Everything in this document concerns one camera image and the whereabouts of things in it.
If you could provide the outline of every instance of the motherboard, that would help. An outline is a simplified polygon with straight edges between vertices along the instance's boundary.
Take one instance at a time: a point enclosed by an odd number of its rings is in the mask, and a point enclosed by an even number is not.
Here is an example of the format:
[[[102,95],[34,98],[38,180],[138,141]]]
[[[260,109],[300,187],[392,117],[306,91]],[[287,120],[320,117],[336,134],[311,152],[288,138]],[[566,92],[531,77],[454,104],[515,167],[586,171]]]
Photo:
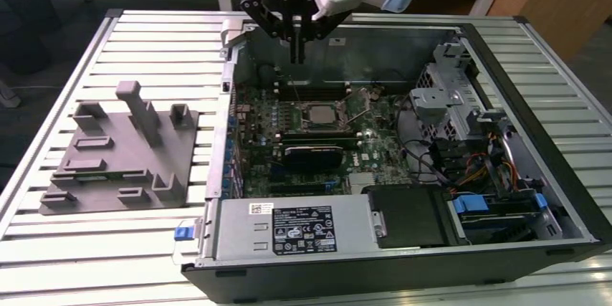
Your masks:
[[[378,85],[239,89],[243,197],[344,195],[411,183],[395,129],[402,98]]]

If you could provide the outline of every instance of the power supply label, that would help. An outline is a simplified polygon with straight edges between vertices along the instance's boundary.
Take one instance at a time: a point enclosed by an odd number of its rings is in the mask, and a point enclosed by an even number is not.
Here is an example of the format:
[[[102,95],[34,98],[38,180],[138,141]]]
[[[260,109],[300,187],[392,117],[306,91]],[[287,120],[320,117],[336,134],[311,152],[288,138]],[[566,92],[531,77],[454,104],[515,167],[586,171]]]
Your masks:
[[[275,208],[272,242],[279,256],[338,251],[332,206]]]

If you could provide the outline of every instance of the white label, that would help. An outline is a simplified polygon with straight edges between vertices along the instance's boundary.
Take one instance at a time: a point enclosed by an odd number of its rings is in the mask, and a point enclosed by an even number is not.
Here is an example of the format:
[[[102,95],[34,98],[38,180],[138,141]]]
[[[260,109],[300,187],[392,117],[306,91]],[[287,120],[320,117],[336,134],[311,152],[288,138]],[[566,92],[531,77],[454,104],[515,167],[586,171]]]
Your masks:
[[[248,214],[250,215],[272,214],[274,208],[275,208],[275,204],[248,204]]]
[[[343,46],[347,44],[347,39],[344,37],[335,37],[330,39],[330,46]]]

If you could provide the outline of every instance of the slotted aluminum surface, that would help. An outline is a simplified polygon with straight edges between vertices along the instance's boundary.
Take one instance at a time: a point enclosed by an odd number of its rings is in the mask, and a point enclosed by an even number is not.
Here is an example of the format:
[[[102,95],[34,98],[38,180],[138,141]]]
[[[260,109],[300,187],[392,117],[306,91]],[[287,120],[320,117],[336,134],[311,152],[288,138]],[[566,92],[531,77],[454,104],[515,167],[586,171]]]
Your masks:
[[[126,11],[107,18],[59,97],[2,198],[0,304],[176,305],[214,303],[183,278],[171,254],[174,228],[203,215],[208,157],[223,60],[222,22],[242,14]],[[466,22],[466,17],[355,15],[354,21]],[[536,116],[604,213],[612,215],[611,120],[530,26],[510,18],[471,18]],[[44,217],[39,200],[68,145],[76,103],[115,100],[120,80],[138,80],[158,110],[186,102],[200,112],[188,207]],[[488,85],[484,90],[498,103]],[[195,255],[195,245],[182,247]],[[559,264],[502,285],[326,297],[274,305],[536,305],[610,304],[612,257]]]

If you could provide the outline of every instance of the blue tab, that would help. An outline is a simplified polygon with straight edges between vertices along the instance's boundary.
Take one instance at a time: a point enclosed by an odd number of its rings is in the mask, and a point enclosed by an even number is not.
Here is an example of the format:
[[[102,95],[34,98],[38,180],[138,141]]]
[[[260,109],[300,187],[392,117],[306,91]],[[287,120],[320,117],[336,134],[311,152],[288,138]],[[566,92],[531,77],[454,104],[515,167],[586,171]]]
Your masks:
[[[187,240],[194,240],[194,226],[178,227],[175,229],[175,241],[184,242]]]
[[[544,198],[544,195],[540,193],[536,194],[536,202],[538,202],[538,207],[540,209],[544,209],[546,207],[548,207],[547,199]]]
[[[467,211],[488,211],[487,201],[482,195],[464,195],[458,197],[452,204],[458,214]]]
[[[452,205],[455,206],[455,211],[458,212],[458,214],[466,212],[466,207],[460,199],[452,200]]]
[[[482,195],[460,196],[467,211],[488,211],[486,198]]]

